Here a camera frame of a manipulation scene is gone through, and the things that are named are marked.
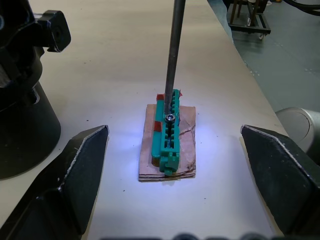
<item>cart wheel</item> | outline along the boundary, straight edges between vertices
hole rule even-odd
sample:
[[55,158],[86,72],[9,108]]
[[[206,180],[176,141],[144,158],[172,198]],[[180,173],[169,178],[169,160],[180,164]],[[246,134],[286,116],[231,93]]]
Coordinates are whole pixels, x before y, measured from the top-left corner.
[[262,39],[265,38],[265,36],[266,36],[266,34],[261,33],[260,36],[259,36],[259,39],[262,40]]

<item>white tabletop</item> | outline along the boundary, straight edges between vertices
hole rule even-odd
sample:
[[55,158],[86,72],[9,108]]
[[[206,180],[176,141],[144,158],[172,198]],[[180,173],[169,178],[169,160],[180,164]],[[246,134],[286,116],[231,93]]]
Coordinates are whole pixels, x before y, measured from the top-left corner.
[[110,129],[87,239],[274,234],[241,144],[242,124],[285,133],[206,0],[187,0],[175,88],[196,107],[196,177],[138,182],[147,104],[163,93],[173,0],[31,0],[64,12],[71,44],[47,52],[40,79],[62,133],[52,154],[0,181],[0,225],[36,175],[77,133]]

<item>cardboard piece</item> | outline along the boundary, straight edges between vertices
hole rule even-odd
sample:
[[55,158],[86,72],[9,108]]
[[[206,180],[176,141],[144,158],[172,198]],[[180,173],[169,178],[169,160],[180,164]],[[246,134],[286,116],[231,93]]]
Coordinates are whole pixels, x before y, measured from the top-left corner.
[[167,181],[196,176],[196,108],[194,106],[180,106],[179,109],[180,162],[177,172],[168,177],[159,171],[159,163],[151,156],[156,105],[148,104],[146,106],[139,161],[139,181]]

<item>green plastic connector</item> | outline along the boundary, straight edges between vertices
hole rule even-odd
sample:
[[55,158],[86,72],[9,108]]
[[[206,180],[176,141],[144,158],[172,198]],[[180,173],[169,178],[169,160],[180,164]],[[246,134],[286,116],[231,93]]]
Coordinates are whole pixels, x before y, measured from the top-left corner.
[[180,91],[173,90],[170,113],[175,116],[175,122],[166,122],[164,113],[164,95],[158,94],[154,118],[151,156],[159,159],[159,170],[166,176],[171,176],[178,170],[180,160],[179,141],[179,106]]

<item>black cylindrical base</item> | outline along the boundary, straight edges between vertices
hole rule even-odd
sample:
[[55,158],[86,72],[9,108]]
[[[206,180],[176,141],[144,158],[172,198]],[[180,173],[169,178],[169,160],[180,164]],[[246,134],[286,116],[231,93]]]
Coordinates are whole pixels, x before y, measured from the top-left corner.
[[59,120],[38,82],[26,96],[0,111],[0,179],[43,161],[60,133]]

